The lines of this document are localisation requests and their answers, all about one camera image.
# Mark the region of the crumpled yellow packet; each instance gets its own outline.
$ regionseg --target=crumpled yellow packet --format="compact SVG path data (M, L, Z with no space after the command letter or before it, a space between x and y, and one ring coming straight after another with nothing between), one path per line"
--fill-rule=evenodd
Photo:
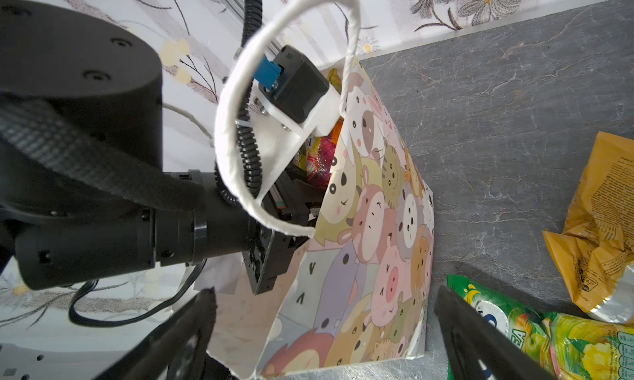
M634 141L599 132L564 233L544 231L570 297L591 317L634 323Z

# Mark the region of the metal screw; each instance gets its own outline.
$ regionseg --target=metal screw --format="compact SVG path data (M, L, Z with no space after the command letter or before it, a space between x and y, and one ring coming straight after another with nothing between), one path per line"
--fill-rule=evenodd
M114 39L110 39L110 42L113 44L116 44L120 47L131 47L132 43L130 43L128 40L125 39L119 39L119 38L114 38Z
M20 17L22 15L27 15L27 16L31 15L31 11L28 11L26 8L20 8L16 6L3 6L2 10L6 13L10 13L17 17Z
M86 70L83 76L84 76L84 79L87 79L87 80L97 80L97 81L110 80L110 75L104 72L100 72L98 70Z

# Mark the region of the black cable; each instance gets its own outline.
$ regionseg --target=black cable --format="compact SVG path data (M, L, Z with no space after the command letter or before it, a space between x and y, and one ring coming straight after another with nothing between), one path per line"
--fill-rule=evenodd
M82 285L81 288L79 288L79 290L75 293L75 295L73 295L73 298L70 300L70 307L68 307L68 319L70 319L70 321L74 323L75 325L93 327L93 328L114 328L114 327L129 325L131 323L142 321L158 313L162 309L167 308L173 305L174 303L176 303L178 299L180 299L184 295L187 289L189 289L190 286L192 286L194 281L198 278L198 276L202 272L202 269L205 267L206 263L207 263L207 259L204 259L202 262L196 265L196 267L194 267L194 270L189 275L189 277L187 277L183 286L178 290L178 292L173 297L171 297L168 300L165 300L163 303L152 308L150 311L146 313L138 315L137 317L134 317L134 318L121 320L121 321L96 320L96 319L84 317L81 314L77 313L77 311L75 311L76 302L82 297L84 297L85 295L89 294L93 289L95 289L95 287L97 286L97 283L99 282L99 280L87 281L86 283Z
M241 44L243 48L260 27L262 27L262 0L244 0L244 23L242 25ZM247 88L247 91L242 97L242 103L238 111L238 119L246 122L250 121L248 108L252 84L253 79L251 79L249 88ZM244 180L251 194L257 197L260 193L260 187L262 187L262 162L260 161L260 152L258 150L256 136L253 133L253 128L250 126L239 125L237 128L238 149L242 157ZM216 185L218 186L218 193L228 204L233 206L239 205L238 199L231 194L223 183L220 173L218 172L217 164Z
M42 99L0 96L0 139L48 170L150 208L193 210L203 187L101 143Z

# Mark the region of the white rope handle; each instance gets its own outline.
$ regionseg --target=white rope handle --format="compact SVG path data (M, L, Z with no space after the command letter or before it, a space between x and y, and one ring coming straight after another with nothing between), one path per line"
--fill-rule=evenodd
M264 54L267 45L271 43L286 25L304 12L319 4L332 2L344 4L352 11L348 18L349 31L351 34L345 54L344 78L342 82L344 89L342 90L341 102L339 103L339 113L345 116L347 85L361 28L361 6L359 0L293 0L280 14L265 27L261 28L260 31L249 40L246 48L242 50L240 58L233 69L233 73L229 76L225 88L220 95L218 110L216 112L214 128L216 161L218 162L218 170L222 175L225 185L229 191L236 196L242 204L242 207L251 217L265 227L287 235L305 235L312 237L315 233L315 229L314 227L298 226L279 220L271 216L254 200L243 179L242 163L240 162L238 146L236 145L238 107L242 102L242 96L247 90L251 76L253 76L253 73L255 73L262 60L262 54Z

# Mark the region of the paper gift bag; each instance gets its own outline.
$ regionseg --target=paper gift bag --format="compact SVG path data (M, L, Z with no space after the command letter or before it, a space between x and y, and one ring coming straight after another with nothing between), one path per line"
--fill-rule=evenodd
M253 296L243 265L235 266L233 287L217 288L209 352L239 377L424 351L432 192L358 59L343 88L347 115L315 236L273 291ZM226 270L210 260L205 273Z

